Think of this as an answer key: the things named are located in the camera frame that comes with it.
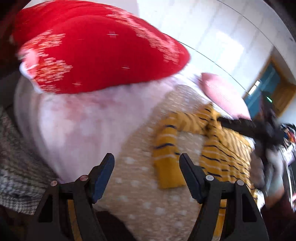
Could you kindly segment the right hand in glove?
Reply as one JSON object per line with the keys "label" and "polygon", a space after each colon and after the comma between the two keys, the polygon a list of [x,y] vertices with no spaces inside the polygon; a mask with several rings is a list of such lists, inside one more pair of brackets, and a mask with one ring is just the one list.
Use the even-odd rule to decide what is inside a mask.
{"label": "right hand in glove", "polygon": [[283,196],[283,158],[275,148],[264,149],[256,144],[251,153],[250,181],[254,187],[263,192],[265,198]]}

